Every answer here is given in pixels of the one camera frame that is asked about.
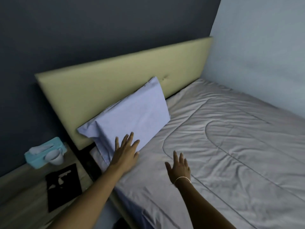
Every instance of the headboard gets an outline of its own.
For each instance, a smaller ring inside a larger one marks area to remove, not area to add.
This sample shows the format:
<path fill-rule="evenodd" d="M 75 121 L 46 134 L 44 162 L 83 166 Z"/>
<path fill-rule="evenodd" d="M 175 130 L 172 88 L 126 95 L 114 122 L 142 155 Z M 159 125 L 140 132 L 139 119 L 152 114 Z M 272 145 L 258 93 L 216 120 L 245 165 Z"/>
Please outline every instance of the headboard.
<path fill-rule="evenodd" d="M 36 74 L 79 150 L 92 140 L 76 129 L 111 104 L 158 77 L 165 98 L 200 77 L 212 38 L 202 38 Z"/>

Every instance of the bed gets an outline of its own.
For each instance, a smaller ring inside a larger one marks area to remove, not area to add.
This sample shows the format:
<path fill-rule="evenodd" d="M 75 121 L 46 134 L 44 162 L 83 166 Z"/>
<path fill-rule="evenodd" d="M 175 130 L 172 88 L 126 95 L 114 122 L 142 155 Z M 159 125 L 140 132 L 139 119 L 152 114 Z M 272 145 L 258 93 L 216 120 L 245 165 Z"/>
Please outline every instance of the bed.
<path fill-rule="evenodd" d="M 164 166 L 176 150 L 188 159 L 195 188 L 235 227 L 305 228 L 305 120 L 199 79 L 211 41 L 184 42 L 36 77 L 80 159 L 90 154 L 100 170 L 105 169 L 100 154 L 76 128 L 158 77 L 171 120 L 140 151 L 136 167 L 117 183 L 118 196 L 112 199 L 132 227 L 192 227 Z M 94 165 L 87 172 L 93 179 L 98 173 Z"/>

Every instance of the thin bracelet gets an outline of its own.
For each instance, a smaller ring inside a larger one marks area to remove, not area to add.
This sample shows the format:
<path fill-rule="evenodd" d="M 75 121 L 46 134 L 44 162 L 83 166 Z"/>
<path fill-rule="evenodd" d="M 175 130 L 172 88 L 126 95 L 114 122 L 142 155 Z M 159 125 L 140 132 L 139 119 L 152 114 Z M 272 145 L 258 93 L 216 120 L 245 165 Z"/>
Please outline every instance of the thin bracelet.
<path fill-rule="evenodd" d="M 175 185 L 176 181 L 177 181 L 179 178 L 186 178 L 190 183 L 192 183 L 191 180 L 189 180 L 187 177 L 183 177 L 183 176 L 182 176 L 182 177 L 178 177 L 178 178 L 173 182 L 173 185 Z"/>

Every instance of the white mug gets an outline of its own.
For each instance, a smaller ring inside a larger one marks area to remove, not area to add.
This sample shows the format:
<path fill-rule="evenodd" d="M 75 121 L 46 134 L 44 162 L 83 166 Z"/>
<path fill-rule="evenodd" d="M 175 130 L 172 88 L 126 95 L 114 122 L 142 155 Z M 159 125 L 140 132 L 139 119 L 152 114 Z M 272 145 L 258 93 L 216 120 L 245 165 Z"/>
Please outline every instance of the white mug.
<path fill-rule="evenodd" d="M 61 153 L 61 149 L 55 149 L 48 152 L 47 155 L 44 157 L 44 160 L 53 165 L 63 164 L 63 154 Z"/>

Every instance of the light blue tissue box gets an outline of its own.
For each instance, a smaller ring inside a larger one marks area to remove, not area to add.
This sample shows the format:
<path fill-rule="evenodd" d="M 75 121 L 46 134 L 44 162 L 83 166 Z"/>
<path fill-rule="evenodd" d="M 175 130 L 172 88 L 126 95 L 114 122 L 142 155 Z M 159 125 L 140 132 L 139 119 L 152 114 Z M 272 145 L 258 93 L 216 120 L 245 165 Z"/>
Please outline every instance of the light blue tissue box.
<path fill-rule="evenodd" d="M 59 137 L 55 137 L 55 138 L 47 141 L 46 143 L 43 143 L 42 145 L 49 145 L 49 144 L 53 144 L 53 146 L 36 155 L 33 155 L 29 151 L 27 151 L 24 154 L 24 157 L 25 157 L 25 160 L 27 161 L 27 163 L 30 164 L 33 168 L 39 169 L 48 163 L 44 160 L 44 157 L 47 155 L 48 152 L 55 150 L 55 149 L 61 149 L 62 154 L 67 152 L 67 148 L 64 146 L 63 142 L 60 140 Z"/>

